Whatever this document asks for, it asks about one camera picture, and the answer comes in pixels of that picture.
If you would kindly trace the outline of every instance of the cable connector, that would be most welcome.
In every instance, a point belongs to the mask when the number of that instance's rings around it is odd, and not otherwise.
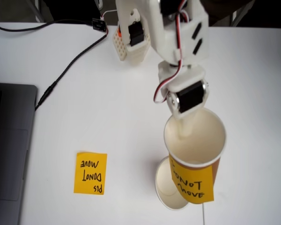
[[[49,95],[51,94],[51,92],[53,91],[53,89],[56,86],[56,82],[54,82],[52,85],[50,85],[47,90],[44,92],[44,94],[42,95],[41,99],[39,100],[35,110],[37,110],[38,107],[40,107],[42,105],[42,103],[49,97]]]
[[[106,32],[106,23],[103,20],[93,18],[93,29]]]

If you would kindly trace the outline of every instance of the orange component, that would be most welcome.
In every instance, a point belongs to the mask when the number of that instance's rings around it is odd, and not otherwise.
[[[121,29],[120,27],[118,28],[118,36],[121,38],[122,37],[122,34],[121,34]]]

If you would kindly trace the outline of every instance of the white table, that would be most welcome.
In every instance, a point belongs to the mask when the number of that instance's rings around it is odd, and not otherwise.
[[[0,82],[34,84],[39,99],[102,35],[63,24],[30,34],[0,31]],[[203,223],[201,205],[171,211],[155,194],[170,117],[166,104],[153,103],[161,58],[150,49],[139,66],[120,62],[111,37],[73,65],[36,113],[22,225]],[[211,28],[202,65],[206,107],[228,134],[206,224],[281,224],[281,30]],[[108,154],[103,196],[73,194],[80,151]]]

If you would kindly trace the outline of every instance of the laptop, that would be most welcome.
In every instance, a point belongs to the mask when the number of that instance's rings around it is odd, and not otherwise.
[[[17,225],[37,88],[0,83],[0,225]]]

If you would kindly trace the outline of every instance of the yellow sticky note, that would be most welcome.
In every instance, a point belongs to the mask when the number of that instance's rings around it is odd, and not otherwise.
[[[192,170],[178,164],[170,155],[170,170],[179,193],[187,201],[199,204],[214,200],[212,166]]]
[[[77,153],[74,193],[104,195],[107,154]]]

